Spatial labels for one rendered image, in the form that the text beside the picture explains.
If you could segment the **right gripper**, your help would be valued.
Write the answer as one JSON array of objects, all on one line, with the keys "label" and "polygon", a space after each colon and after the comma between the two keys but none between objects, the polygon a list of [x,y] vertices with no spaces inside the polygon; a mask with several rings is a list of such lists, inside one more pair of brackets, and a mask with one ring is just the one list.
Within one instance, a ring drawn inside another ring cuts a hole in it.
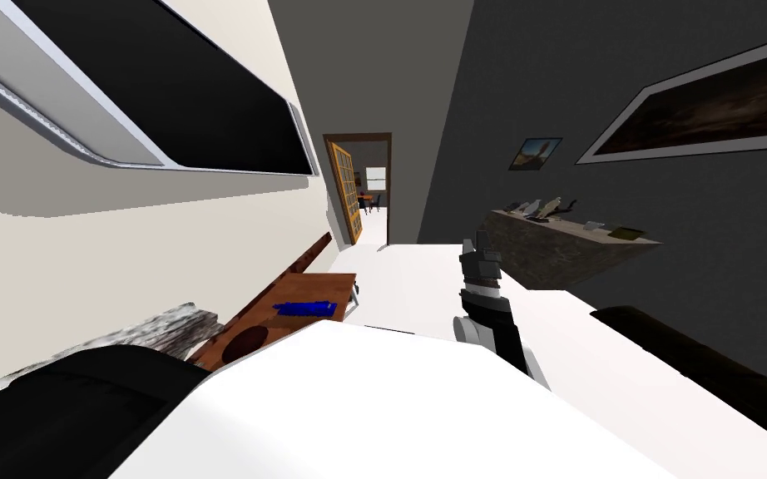
[{"label": "right gripper", "polygon": [[501,255],[490,251],[490,238],[486,230],[478,230],[475,246],[471,239],[463,241],[459,255],[464,282],[482,287],[497,287],[502,277]]}]

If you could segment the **brown sideboard with ornaments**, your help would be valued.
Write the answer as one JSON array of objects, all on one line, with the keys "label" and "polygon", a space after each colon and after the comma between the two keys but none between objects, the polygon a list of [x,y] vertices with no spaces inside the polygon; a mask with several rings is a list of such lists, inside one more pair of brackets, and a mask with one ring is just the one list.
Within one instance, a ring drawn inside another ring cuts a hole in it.
[{"label": "brown sideboard with ornaments", "polygon": [[586,230],[569,220],[534,223],[504,210],[489,212],[479,229],[500,253],[502,271],[531,290],[568,289],[661,246],[641,237],[612,237],[602,228]]}]

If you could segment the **small framed picture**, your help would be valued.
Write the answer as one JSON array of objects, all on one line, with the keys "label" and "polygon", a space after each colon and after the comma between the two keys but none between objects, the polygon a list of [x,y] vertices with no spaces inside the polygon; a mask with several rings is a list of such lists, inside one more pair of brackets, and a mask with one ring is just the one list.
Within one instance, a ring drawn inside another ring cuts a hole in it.
[{"label": "small framed picture", "polygon": [[511,171],[540,170],[561,142],[562,138],[526,139],[508,169]]}]

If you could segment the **orange glazed door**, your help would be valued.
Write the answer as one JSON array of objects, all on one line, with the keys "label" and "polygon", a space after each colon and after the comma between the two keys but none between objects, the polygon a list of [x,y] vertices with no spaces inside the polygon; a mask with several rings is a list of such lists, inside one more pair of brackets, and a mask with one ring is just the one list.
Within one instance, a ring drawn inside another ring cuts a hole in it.
[{"label": "orange glazed door", "polygon": [[352,157],[333,141],[327,141],[327,145],[332,156],[334,176],[344,207],[346,224],[349,228],[350,244],[356,244],[363,227]]}]

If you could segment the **blue flat object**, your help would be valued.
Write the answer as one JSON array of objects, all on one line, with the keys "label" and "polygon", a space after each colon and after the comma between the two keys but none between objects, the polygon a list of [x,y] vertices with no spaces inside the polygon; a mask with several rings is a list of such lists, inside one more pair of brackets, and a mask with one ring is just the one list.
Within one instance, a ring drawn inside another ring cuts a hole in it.
[{"label": "blue flat object", "polygon": [[283,316],[331,318],[337,309],[337,304],[329,301],[286,302],[274,304],[276,313]]}]

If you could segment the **brown wooden table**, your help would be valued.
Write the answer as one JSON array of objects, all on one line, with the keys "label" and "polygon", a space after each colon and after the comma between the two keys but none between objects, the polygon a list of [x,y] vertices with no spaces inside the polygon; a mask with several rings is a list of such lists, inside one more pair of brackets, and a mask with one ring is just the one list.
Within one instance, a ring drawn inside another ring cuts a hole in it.
[{"label": "brown wooden table", "polygon": [[269,284],[245,306],[223,330],[195,351],[188,363],[211,372],[228,364],[221,362],[221,354],[227,343],[245,329],[262,324],[269,330],[264,348],[279,339],[300,331],[320,320],[318,317],[283,316],[273,309],[274,304],[286,302],[329,301],[336,303],[333,321],[341,322],[349,303],[357,303],[355,274],[309,273],[307,268],[317,259],[324,248],[333,243],[329,233],[322,235],[286,271]]}]

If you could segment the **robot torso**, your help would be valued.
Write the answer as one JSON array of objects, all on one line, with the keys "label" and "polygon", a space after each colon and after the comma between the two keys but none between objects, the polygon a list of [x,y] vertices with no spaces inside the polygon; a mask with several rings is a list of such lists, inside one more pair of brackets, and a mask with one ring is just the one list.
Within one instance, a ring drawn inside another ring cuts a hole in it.
[{"label": "robot torso", "polygon": [[490,350],[319,321],[212,373],[109,479],[675,479]]}]

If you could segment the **dark brown round bowl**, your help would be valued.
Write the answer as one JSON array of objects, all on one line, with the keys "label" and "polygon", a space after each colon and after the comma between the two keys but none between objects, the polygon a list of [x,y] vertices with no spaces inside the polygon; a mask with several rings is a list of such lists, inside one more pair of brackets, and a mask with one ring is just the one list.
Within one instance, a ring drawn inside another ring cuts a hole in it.
[{"label": "dark brown round bowl", "polygon": [[231,364],[256,351],[265,344],[268,335],[269,330],[262,324],[256,324],[238,333],[223,348],[221,362]]}]

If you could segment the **black long furniture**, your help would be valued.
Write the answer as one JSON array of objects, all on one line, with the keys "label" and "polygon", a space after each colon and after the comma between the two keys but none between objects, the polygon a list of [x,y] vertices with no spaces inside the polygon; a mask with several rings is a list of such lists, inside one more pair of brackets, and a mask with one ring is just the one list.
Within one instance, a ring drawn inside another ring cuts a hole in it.
[{"label": "black long furniture", "polygon": [[767,377],[632,306],[591,316],[767,431]]}]

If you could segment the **large dark framed picture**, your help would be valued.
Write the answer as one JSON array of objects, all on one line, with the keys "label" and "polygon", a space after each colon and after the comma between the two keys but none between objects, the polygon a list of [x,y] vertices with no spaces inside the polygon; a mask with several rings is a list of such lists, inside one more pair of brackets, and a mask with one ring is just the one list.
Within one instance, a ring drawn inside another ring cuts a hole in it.
[{"label": "large dark framed picture", "polygon": [[767,150],[767,43],[648,85],[578,164]]}]

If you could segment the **grey mottled furniture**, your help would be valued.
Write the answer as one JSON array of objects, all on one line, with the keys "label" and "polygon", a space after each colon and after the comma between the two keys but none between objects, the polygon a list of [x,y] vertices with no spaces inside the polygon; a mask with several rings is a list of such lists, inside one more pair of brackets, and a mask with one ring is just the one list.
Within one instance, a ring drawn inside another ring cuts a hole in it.
[{"label": "grey mottled furniture", "polygon": [[0,378],[0,390],[12,381],[73,353],[110,345],[135,345],[154,349],[178,360],[186,360],[197,345],[220,333],[225,325],[218,315],[199,309],[193,303],[181,304],[130,327],[80,343],[41,362],[31,364]]}]

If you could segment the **large black window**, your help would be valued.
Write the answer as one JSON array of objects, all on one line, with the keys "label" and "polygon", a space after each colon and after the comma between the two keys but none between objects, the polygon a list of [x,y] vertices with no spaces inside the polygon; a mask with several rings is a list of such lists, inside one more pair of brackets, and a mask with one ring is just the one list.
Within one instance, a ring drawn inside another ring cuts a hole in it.
[{"label": "large black window", "polygon": [[107,167],[318,174],[300,109],[168,0],[0,0],[0,107]]}]

